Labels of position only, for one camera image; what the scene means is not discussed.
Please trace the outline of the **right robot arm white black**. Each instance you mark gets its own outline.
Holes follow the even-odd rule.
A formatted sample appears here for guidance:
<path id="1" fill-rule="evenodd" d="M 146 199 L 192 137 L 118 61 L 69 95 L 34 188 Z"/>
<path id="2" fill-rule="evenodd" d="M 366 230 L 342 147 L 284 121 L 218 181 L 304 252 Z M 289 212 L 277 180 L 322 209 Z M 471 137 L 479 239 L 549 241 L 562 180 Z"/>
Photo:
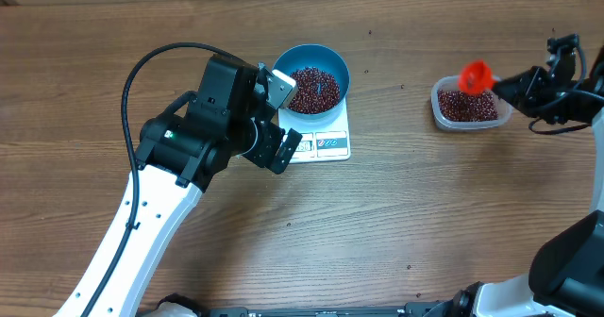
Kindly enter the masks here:
<path id="1" fill-rule="evenodd" d="M 545 243 L 527 274 L 460 292 L 452 311 L 467 316 L 600 316 L 603 313 L 603 59 L 588 69 L 578 40 L 547 44 L 545 68 L 501 81 L 464 70 L 465 92 L 490 90 L 534 123 L 558 135 L 589 128 L 596 146 L 595 185 L 588 214 Z"/>

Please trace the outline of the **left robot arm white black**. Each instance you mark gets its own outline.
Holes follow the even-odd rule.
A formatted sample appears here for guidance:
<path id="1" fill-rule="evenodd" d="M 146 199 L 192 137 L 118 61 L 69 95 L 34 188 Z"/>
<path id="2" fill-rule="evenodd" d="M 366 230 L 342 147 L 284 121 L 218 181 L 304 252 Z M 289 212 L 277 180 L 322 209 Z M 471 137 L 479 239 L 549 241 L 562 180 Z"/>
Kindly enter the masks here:
<path id="1" fill-rule="evenodd" d="M 122 202 L 58 314 L 135 315 L 170 240 L 232 157 L 285 171 L 301 135 L 272 119 L 296 92 L 277 69 L 213 55 L 198 90 L 143 125 Z"/>

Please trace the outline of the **red scoop blue handle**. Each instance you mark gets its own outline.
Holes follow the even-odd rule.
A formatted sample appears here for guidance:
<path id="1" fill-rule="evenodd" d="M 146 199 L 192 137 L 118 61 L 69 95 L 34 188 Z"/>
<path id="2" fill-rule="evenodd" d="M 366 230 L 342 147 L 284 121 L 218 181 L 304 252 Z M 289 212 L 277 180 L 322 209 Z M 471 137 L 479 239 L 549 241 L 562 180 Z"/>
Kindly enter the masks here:
<path id="1" fill-rule="evenodd" d="M 458 80 L 460 91 L 472 96 L 479 96 L 489 91 L 494 84 L 491 68 L 481 59 L 467 64 Z"/>

